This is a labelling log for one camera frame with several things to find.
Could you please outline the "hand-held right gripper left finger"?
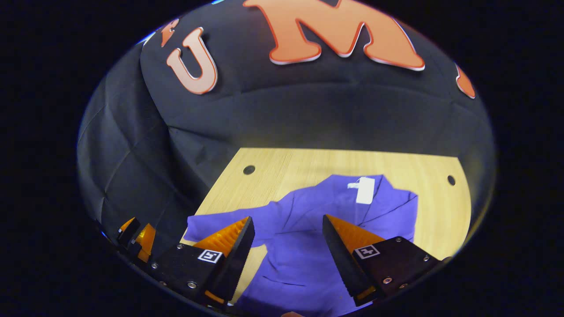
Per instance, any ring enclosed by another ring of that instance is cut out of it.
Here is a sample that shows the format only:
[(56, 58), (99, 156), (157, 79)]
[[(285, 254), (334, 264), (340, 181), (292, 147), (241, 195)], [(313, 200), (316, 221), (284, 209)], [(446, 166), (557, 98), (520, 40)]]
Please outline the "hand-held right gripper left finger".
[(245, 217), (188, 245), (178, 243), (149, 259), (148, 274), (172, 291), (202, 306), (227, 306), (234, 297), (255, 237)]

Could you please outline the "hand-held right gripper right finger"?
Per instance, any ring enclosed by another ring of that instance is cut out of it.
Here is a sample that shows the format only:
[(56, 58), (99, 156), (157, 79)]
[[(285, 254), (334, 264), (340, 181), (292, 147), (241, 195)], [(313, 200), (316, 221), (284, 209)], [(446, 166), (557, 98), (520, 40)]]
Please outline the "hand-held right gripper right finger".
[(391, 299), (441, 268), (405, 237), (384, 239), (332, 215), (323, 216), (323, 237), (356, 306)]

